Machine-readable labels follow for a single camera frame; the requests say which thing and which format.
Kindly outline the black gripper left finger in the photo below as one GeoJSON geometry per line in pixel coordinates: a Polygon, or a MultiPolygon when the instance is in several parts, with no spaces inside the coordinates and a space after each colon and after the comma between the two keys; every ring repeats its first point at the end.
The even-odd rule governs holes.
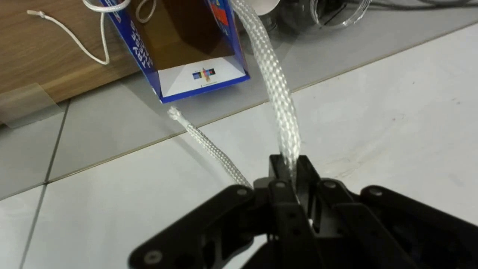
{"type": "Polygon", "coordinates": [[[300,156],[297,178],[287,175],[281,156],[253,187],[230,186],[129,256],[129,269],[224,269],[257,237],[266,243],[245,269],[309,267],[309,159],[300,156]]]}

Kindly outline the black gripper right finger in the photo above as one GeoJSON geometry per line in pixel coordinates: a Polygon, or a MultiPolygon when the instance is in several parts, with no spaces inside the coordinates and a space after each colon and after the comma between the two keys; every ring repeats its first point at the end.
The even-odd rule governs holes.
{"type": "Polygon", "coordinates": [[[351,269],[478,269],[478,226],[383,186],[353,193],[297,162],[297,196],[326,259],[351,269]]]}

